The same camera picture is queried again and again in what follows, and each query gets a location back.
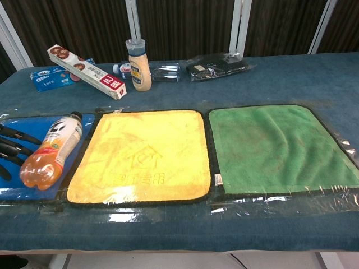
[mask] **squeeze bottle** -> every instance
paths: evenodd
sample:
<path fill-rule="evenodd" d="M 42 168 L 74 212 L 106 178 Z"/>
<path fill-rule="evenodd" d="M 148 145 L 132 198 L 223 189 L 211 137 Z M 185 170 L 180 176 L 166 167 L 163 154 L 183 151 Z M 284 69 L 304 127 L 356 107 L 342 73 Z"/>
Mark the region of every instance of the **squeeze bottle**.
<path fill-rule="evenodd" d="M 137 91 L 148 91 L 152 80 L 143 39 L 128 39 L 126 47 L 131 64 L 132 83 Z"/>
<path fill-rule="evenodd" d="M 43 191 L 60 178 L 66 158 L 81 138 L 81 119 L 81 113 L 74 111 L 51 125 L 39 149 L 20 169 L 24 185 L 29 188 L 37 185 Z"/>

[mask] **blue tablecloth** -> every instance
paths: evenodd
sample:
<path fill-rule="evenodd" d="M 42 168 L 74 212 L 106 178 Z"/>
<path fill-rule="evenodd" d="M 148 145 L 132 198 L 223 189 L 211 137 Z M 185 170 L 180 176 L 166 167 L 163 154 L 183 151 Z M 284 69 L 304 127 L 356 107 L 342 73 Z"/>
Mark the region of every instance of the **blue tablecloth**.
<path fill-rule="evenodd" d="M 93 113 L 124 109 L 145 111 L 214 108 L 263 104 L 302 104 L 359 149 L 359 53 L 248 58 L 250 72 L 206 82 L 153 83 L 113 100 L 79 82 L 37 92 L 28 68 L 0 85 L 0 117 L 60 115 L 72 110 Z M 111 71 L 111 64 L 100 64 Z M 226 217 L 211 215 L 205 201 L 190 205 L 144 208 L 56 210 L 24 204 L 0 210 L 0 249 L 231 251 L 265 249 L 359 251 L 359 212 L 307 217 Z"/>

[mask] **bottle label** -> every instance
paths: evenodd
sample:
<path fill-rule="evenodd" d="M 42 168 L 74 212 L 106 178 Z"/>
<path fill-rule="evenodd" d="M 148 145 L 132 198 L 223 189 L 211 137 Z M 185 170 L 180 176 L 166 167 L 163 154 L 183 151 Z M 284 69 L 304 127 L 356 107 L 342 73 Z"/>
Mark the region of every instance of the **bottle label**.
<path fill-rule="evenodd" d="M 143 83 L 142 74 L 140 72 L 140 69 L 134 62 L 131 62 L 131 74 L 132 74 L 133 82 L 140 84 L 140 85 Z"/>
<path fill-rule="evenodd" d="M 51 125 L 43 143 L 34 154 L 56 154 L 55 162 L 63 167 L 81 135 L 82 126 L 79 121 L 71 117 L 61 118 Z"/>

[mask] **plastic wrap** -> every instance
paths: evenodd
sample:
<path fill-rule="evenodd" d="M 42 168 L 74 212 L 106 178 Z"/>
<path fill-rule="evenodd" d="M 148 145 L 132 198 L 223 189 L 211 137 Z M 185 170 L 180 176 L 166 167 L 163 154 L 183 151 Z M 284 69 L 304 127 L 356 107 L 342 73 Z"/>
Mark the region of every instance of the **plastic wrap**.
<path fill-rule="evenodd" d="M 239 52 L 200 55 L 187 61 L 191 81 L 205 81 L 252 69 Z"/>

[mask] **house logo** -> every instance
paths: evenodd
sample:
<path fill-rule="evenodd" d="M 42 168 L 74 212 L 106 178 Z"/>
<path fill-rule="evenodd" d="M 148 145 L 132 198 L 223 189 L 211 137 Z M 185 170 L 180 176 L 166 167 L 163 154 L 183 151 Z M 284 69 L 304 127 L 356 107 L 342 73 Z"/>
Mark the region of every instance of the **house logo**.
<path fill-rule="evenodd" d="M 157 167 L 159 159 L 162 155 L 153 147 L 147 145 L 138 152 L 130 156 L 132 159 L 131 168 L 154 169 Z"/>

